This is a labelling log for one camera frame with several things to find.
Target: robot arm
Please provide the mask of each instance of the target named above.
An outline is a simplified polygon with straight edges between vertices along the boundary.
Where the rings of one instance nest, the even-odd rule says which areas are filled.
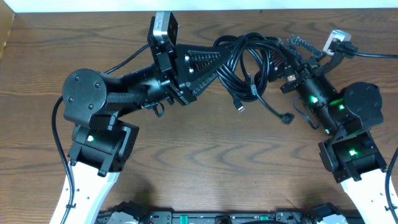
[[[65,223],[95,221],[139,131],[119,117],[143,108],[162,116],[163,100],[188,105],[197,100],[216,78],[215,70],[229,59],[231,52],[224,47],[177,44],[177,33],[172,12],[158,12],[148,34],[154,59],[151,66],[121,78],[109,72],[79,69],[65,80],[64,118],[76,124],[68,154],[75,195],[69,205],[71,187],[66,178],[51,223],[62,222],[65,207],[71,207]]]
[[[318,118],[325,133],[332,136],[318,144],[326,170],[343,186],[366,223],[380,223],[381,217],[383,223],[392,223],[389,210],[395,208],[389,208],[385,197],[379,197],[385,195],[382,180],[386,176],[386,162],[369,132],[383,121],[379,88],[358,82],[338,93],[325,76],[344,58],[353,58],[357,48],[348,42],[351,36],[334,30],[322,52],[299,37],[292,37],[285,46],[282,42],[261,39],[260,34],[252,35],[255,37],[252,42],[257,39],[272,42],[272,55],[267,56],[273,59],[268,81],[283,78],[286,82],[280,88],[283,93],[297,90],[305,107]],[[131,154],[139,130],[118,120],[119,117],[143,108],[161,116],[164,100],[188,105],[197,100],[219,74],[234,70],[228,67],[231,51],[226,45],[180,45],[177,36],[178,23],[174,15],[158,12],[152,18],[147,38],[154,59],[152,65],[122,78],[90,69],[80,69],[68,76],[63,86],[64,118],[76,124],[68,155],[76,192],[73,204],[69,205],[70,186],[66,179],[52,223],[62,220],[65,206],[72,208],[66,223],[94,222],[106,194]],[[303,59],[296,47],[311,51],[313,57]],[[274,58],[275,52],[283,54],[283,60]],[[320,65],[320,60],[327,56],[331,57],[330,61]],[[224,73],[218,70],[221,66]],[[257,95],[258,88],[255,79],[240,83],[250,86],[253,95]],[[245,89],[243,93],[249,95],[250,90],[247,93]],[[290,123],[292,118],[289,114],[285,123]],[[391,193],[393,204],[397,204],[395,191]]]
[[[382,98],[376,85],[357,82],[342,89],[340,93],[330,84],[325,75],[344,58],[353,58],[358,48],[349,42],[351,36],[334,30],[323,52],[311,49],[304,40],[293,37],[285,54],[292,68],[285,68],[278,77],[286,84],[280,89],[287,93],[297,90],[304,105],[333,136],[320,142],[320,157],[325,169],[331,172],[337,183],[354,202],[365,223],[395,223],[386,200],[386,162],[370,134],[370,129],[383,122]],[[295,53],[295,46],[312,51],[310,60],[303,60]],[[324,66],[319,61],[331,56]],[[398,198],[391,180],[392,204]]]

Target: wood grain surface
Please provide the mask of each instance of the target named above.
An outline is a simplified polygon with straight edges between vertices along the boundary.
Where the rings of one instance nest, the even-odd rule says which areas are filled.
[[[4,48],[6,47],[7,38],[13,20],[14,20],[14,12],[8,7],[8,5],[3,0],[0,0],[0,60]]]
[[[154,12],[18,14],[0,64],[0,222],[47,223],[65,178],[50,117],[69,73],[105,71],[146,43]],[[398,53],[398,9],[176,12],[179,42],[212,45],[225,34],[260,32],[284,40],[299,35],[322,48],[333,29],[349,32],[362,52]],[[152,63],[145,51],[116,75]],[[247,60],[250,72],[257,71]],[[398,63],[345,60],[328,78],[340,90],[353,82],[378,85],[384,123],[372,130],[387,163],[398,145]],[[282,81],[264,98],[280,112],[294,112],[296,93],[283,95]],[[187,107],[166,105],[157,118],[142,110],[123,117],[140,127],[130,159],[103,209],[133,200],[174,210],[264,211],[306,209],[332,202],[354,209],[319,158],[326,139],[296,113],[283,125],[260,102],[238,113],[215,81]],[[58,116],[67,153],[73,124]],[[393,174],[395,186],[398,178]]]

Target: black cable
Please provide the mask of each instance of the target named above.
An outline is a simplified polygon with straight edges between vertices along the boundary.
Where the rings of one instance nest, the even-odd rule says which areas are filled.
[[[348,52],[351,55],[360,56],[360,57],[370,57],[370,58],[394,58],[398,59],[398,55],[385,55],[385,54],[369,54],[362,52]]]
[[[396,163],[398,157],[398,148],[396,149],[396,152],[394,153],[390,165],[388,167],[387,173],[386,173],[386,182],[384,184],[384,188],[386,190],[386,198],[387,198],[387,204],[388,204],[388,209],[391,212],[392,217],[394,218],[394,221],[396,224],[398,224],[398,217],[396,214],[396,207],[392,204],[391,202],[391,195],[390,195],[390,178],[392,174],[392,169],[394,168],[394,164]]]
[[[282,41],[277,37],[264,37],[262,34],[252,32],[240,37],[232,35],[221,36],[215,41],[213,46],[231,49],[231,58],[216,72],[220,82],[232,96],[236,108],[242,111],[243,106],[240,101],[252,102],[259,100],[270,112],[279,117],[284,123],[289,124],[294,115],[276,112],[261,97],[267,88],[268,75],[271,71],[272,53],[274,52],[282,63],[287,64],[285,55],[279,50],[281,44]],[[244,66],[243,52],[245,50],[249,52],[259,66],[259,71],[253,77],[247,73]],[[235,74],[238,62],[240,63],[244,80]]]
[[[160,112],[157,110],[157,105],[160,105],[160,108],[161,108]],[[156,105],[154,105],[152,107],[152,109],[155,111],[155,114],[156,114],[156,116],[158,118],[163,116],[163,114],[164,114],[164,105],[162,103],[157,103]]]
[[[299,96],[298,96],[298,97],[295,97],[295,98],[293,99],[293,102],[292,102],[294,109],[296,109],[297,112],[298,112],[301,116],[303,116],[303,118],[307,121],[307,123],[311,126],[312,129],[314,129],[314,130],[318,129],[319,126],[320,126],[320,123],[318,122],[318,125],[315,126],[314,123],[312,122],[311,118],[310,118],[308,115],[306,115],[303,111],[300,111],[300,110],[294,105],[294,102],[295,102],[296,99],[303,100],[303,99],[302,99],[301,97],[299,97]]]
[[[331,146],[336,143],[337,139],[342,137],[343,133],[345,132],[345,129],[343,126],[338,126],[337,132],[333,135],[333,137],[331,137],[328,140],[328,144],[326,147],[326,151],[330,152],[332,150]]]
[[[69,211],[73,205],[73,198],[75,196],[75,183],[73,182],[72,175],[70,173],[70,169],[68,166],[68,161],[67,158],[65,157],[65,154],[63,153],[63,149],[61,146],[60,138],[58,137],[58,132],[57,132],[57,111],[58,107],[60,106],[61,102],[63,100],[63,97],[61,96],[58,101],[54,105],[54,109],[52,111],[52,117],[51,117],[51,127],[52,127],[52,134],[54,135],[54,140],[55,144],[57,145],[58,152],[60,153],[63,168],[65,169],[65,172],[67,173],[68,181],[69,181],[69,186],[70,186],[70,191],[69,191],[69,202],[67,205],[67,209],[65,210],[65,213],[63,214],[63,218],[61,221],[61,224],[65,223],[67,220],[67,217],[69,215]]]
[[[119,65],[109,69],[108,71],[105,72],[105,74],[109,74],[112,73],[114,71],[116,71],[117,69],[123,67],[125,64],[129,63],[133,58],[137,57],[137,55],[139,55],[141,52],[143,52],[145,49],[147,49],[149,47],[149,44],[146,44],[145,46],[141,47],[139,50],[137,50],[136,53],[134,53],[132,56],[130,56],[129,58],[125,59],[124,62],[120,63]]]

